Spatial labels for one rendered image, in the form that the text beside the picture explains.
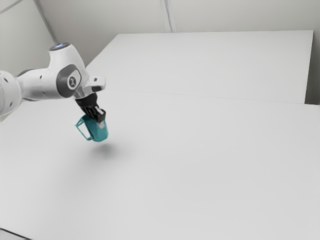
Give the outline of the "teal faceted mug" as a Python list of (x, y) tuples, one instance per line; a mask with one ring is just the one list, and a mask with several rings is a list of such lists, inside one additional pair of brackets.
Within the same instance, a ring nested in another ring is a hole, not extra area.
[[(89, 133), (89, 137), (87, 137), (80, 129), (81, 125), (85, 125)], [(75, 127), (87, 141), (102, 142), (109, 136), (108, 127), (105, 120), (97, 123), (94, 119), (90, 118), (86, 114), (79, 119), (79, 121), (75, 124)]]

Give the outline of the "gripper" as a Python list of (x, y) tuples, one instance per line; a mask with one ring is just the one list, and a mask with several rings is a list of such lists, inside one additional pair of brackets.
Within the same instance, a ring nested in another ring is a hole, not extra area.
[(99, 128), (103, 129), (106, 125), (106, 111), (98, 107), (97, 100), (97, 94), (92, 93), (86, 97), (75, 99), (75, 102), (88, 117), (96, 119)]

